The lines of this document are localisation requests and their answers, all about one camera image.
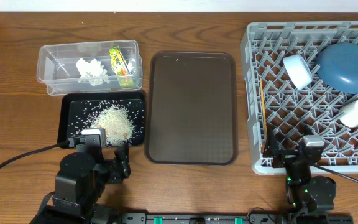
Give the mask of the white cup green inside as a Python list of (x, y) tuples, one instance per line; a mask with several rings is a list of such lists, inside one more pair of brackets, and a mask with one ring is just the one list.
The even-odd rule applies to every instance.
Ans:
[(339, 112), (343, 113), (343, 115), (339, 118), (343, 125), (350, 128), (358, 126), (358, 100), (343, 106)]

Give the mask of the wooden chopstick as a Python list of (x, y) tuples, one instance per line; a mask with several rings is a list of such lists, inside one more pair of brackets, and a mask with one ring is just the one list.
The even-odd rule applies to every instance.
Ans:
[(259, 80), (259, 87), (260, 87), (260, 100), (261, 100), (261, 110), (262, 110), (262, 122), (263, 122), (263, 129), (264, 129), (264, 144), (267, 142), (267, 125), (266, 125), (266, 116), (265, 116), (265, 100), (264, 100), (264, 89), (262, 80)]
[(267, 145), (267, 140), (268, 140), (268, 133), (267, 133), (267, 123), (266, 123), (266, 115), (265, 115), (265, 100), (264, 100), (264, 93), (263, 90), (261, 91), (261, 107), (262, 107), (262, 122), (263, 122), (263, 127), (264, 127), (264, 135), (265, 135), (265, 140), (264, 140), (264, 149)]

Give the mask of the dark blue plate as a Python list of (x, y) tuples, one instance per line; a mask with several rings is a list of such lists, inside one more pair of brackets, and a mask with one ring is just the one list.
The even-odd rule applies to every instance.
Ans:
[(338, 43), (326, 47), (317, 57), (317, 74), (325, 84), (350, 94), (358, 94), (358, 45)]

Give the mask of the light blue bowl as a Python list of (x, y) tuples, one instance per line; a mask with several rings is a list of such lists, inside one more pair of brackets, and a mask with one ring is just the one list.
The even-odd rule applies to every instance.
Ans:
[(312, 82), (311, 71), (301, 55), (296, 54), (283, 58), (283, 65), (298, 90), (304, 89)]

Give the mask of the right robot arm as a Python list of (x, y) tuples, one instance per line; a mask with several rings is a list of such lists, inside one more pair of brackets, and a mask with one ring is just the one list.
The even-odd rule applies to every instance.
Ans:
[(330, 215), (334, 209), (336, 182), (321, 175), (312, 176), (311, 165), (321, 159), (324, 140), (309, 128), (294, 149), (281, 149), (271, 128), (267, 128), (264, 157), (271, 157), (272, 167), (284, 168), (288, 203), (293, 208), (275, 219), (275, 223), (344, 224), (348, 215)]

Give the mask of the green yellow snack wrapper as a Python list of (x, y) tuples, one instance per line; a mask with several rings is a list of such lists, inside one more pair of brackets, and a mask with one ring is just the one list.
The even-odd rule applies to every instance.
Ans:
[(111, 68), (116, 74), (120, 87), (128, 88), (135, 85), (131, 73), (127, 68), (126, 61), (122, 56), (121, 50), (119, 47), (113, 47), (109, 49), (109, 54), (111, 58)]

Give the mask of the white rice food waste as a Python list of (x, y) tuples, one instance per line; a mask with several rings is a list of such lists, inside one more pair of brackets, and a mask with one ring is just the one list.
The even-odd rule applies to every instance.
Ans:
[(70, 103), (66, 134), (72, 137), (89, 128), (103, 128), (109, 147), (138, 146), (145, 135), (144, 101), (85, 100)]

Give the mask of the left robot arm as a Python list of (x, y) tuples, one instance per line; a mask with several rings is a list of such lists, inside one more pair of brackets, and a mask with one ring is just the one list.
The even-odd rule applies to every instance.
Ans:
[(129, 146), (105, 159), (100, 144), (79, 144), (65, 156), (55, 178), (55, 191), (44, 197), (32, 223), (121, 223), (118, 211), (97, 204), (105, 185), (129, 178)]

